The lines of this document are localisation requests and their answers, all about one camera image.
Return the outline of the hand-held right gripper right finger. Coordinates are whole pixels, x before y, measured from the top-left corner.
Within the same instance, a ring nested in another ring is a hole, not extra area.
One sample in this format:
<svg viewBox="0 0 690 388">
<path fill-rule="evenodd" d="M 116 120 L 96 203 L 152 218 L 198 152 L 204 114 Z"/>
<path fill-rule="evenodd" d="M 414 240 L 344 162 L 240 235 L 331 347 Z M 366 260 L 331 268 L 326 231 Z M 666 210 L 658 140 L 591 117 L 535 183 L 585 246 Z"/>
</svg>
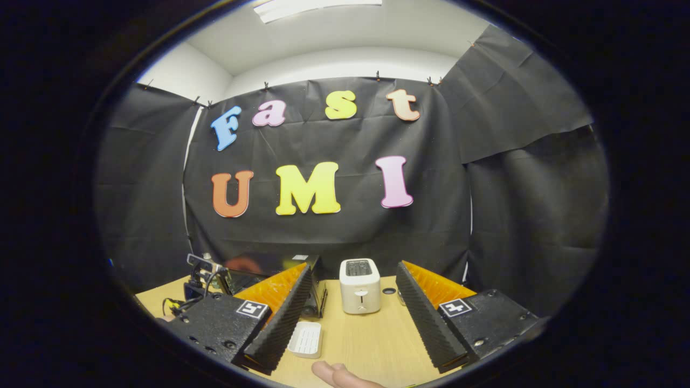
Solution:
<svg viewBox="0 0 690 388">
<path fill-rule="evenodd" d="M 499 290 L 474 292 L 411 262 L 397 265 L 395 281 L 440 373 L 477 363 L 542 322 Z"/>
</svg>

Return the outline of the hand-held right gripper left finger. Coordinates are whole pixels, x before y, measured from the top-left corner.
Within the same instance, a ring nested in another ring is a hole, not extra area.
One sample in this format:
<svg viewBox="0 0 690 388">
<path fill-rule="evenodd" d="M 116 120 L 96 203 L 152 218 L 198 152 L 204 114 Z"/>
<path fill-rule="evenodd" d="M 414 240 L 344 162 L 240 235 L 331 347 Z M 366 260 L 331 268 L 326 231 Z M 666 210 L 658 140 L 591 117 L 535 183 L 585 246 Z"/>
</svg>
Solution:
<svg viewBox="0 0 690 388">
<path fill-rule="evenodd" d="M 164 327 L 215 361 L 270 374 L 300 320 L 312 279 L 304 262 L 234 295 L 207 292 Z"/>
</svg>

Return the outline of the black electric oven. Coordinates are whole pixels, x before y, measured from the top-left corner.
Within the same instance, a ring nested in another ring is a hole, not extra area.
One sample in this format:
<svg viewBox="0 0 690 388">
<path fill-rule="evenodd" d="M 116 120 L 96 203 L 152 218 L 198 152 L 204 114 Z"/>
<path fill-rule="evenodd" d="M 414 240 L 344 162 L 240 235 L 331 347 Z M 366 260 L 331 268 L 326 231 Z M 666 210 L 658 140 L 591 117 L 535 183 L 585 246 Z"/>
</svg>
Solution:
<svg viewBox="0 0 690 388">
<path fill-rule="evenodd" d="M 224 267 L 231 273 L 232 295 L 267 304 L 273 312 L 281 307 L 302 270 L 309 268 L 312 278 L 301 316 L 323 318 L 328 290 L 320 256 L 246 252 L 227 260 Z"/>
</svg>

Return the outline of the small white dish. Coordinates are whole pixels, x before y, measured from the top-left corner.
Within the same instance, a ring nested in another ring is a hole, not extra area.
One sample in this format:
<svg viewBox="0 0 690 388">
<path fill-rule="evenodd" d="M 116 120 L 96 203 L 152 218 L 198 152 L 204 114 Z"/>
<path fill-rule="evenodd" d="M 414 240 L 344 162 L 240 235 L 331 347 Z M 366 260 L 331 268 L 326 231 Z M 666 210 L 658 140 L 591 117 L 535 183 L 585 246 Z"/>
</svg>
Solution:
<svg viewBox="0 0 690 388">
<path fill-rule="evenodd" d="M 300 321 L 296 324 L 287 349 L 298 358 L 321 357 L 322 326 L 318 322 Z"/>
</svg>

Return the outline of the white toaster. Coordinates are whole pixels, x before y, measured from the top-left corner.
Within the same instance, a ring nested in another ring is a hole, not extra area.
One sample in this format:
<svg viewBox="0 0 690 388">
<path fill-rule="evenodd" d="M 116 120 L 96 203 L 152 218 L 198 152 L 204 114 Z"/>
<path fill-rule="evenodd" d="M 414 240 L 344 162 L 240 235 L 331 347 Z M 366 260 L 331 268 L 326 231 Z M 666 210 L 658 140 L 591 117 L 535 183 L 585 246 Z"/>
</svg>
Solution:
<svg viewBox="0 0 690 388">
<path fill-rule="evenodd" d="M 374 314 L 381 309 L 381 276 L 372 259 L 343 260 L 339 281 L 345 314 Z"/>
</svg>

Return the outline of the black backdrop cloth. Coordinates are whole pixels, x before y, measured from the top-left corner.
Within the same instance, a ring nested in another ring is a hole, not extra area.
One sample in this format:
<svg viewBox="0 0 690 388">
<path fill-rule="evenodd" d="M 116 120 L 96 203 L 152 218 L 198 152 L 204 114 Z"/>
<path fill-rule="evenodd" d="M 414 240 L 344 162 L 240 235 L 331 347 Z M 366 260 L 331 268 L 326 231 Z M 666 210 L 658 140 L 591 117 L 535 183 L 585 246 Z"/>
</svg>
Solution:
<svg viewBox="0 0 690 388">
<path fill-rule="evenodd" d="M 136 86 L 93 177 L 108 260 L 131 292 L 190 272 L 187 254 L 317 255 L 382 276 L 412 262 L 536 315 L 596 259 L 609 178 L 593 118 L 531 47 L 490 25 L 438 86 L 337 77 L 191 101 Z"/>
</svg>

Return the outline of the large ceiling light panel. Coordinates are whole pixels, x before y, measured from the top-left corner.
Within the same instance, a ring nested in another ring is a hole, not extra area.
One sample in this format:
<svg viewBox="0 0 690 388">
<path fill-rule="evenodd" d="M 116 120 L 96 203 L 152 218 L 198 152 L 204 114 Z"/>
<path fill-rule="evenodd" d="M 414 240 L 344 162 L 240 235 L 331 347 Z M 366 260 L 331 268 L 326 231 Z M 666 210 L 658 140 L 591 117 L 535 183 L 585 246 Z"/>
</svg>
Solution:
<svg viewBox="0 0 690 388">
<path fill-rule="evenodd" d="M 270 0 L 253 11 L 264 24 L 313 10 L 343 6 L 382 6 L 383 0 Z"/>
</svg>

